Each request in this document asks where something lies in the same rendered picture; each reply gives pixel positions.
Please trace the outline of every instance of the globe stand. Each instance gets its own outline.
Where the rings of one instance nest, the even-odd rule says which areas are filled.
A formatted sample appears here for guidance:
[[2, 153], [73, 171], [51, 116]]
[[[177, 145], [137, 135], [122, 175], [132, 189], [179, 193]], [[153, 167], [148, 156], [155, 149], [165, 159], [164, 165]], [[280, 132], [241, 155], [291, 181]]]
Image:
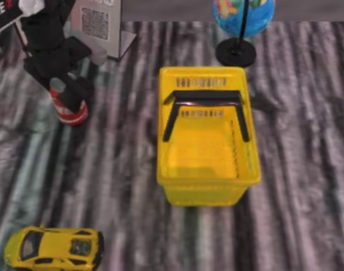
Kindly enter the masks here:
[[224, 66], [246, 68], [256, 60], [257, 53], [255, 46], [243, 39], [245, 36], [248, 10], [249, 0], [245, 0], [240, 36], [238, 38], [230, 38], [217, 45], [216, 58]]

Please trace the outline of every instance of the yellow storage box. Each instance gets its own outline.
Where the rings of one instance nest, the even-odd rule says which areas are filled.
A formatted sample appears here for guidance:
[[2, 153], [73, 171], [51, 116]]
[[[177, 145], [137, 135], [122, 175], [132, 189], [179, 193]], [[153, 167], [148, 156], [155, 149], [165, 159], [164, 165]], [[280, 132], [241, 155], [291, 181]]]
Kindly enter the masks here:
[[160, 70], [157, 180], [177, 206], [230, 206], [260, 181], [245, 71]]

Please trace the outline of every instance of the black sign with white text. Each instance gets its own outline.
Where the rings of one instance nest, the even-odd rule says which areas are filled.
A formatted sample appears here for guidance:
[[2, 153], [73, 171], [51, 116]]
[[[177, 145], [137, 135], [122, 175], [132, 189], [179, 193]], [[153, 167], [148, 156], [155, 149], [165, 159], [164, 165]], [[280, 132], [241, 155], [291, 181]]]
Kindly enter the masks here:
[[12, 24], [22, 14], [19, 0], [0, 0], [0, 30]]

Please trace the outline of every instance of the cardboard sign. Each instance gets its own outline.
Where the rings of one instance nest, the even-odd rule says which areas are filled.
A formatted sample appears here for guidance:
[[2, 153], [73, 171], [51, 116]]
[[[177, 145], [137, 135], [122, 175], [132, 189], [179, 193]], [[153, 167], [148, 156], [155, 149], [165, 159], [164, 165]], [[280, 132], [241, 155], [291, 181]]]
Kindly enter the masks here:
[[17, 21], [22, 15], [19, 0], [0, 0], [0, 31]]
[[135, 38], [121, 31], [121, 0], [77, 0], [71, 12], [71, 34], [82, 33], [120, 59]]

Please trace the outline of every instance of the qr code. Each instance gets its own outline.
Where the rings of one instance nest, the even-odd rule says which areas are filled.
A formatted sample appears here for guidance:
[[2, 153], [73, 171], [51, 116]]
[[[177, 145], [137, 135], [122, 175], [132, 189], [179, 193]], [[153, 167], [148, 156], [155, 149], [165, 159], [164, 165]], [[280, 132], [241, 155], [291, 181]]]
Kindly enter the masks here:
[[109, 14], [89, 8], [81, 8], [81, 30], [83, 33], [109, 40]]

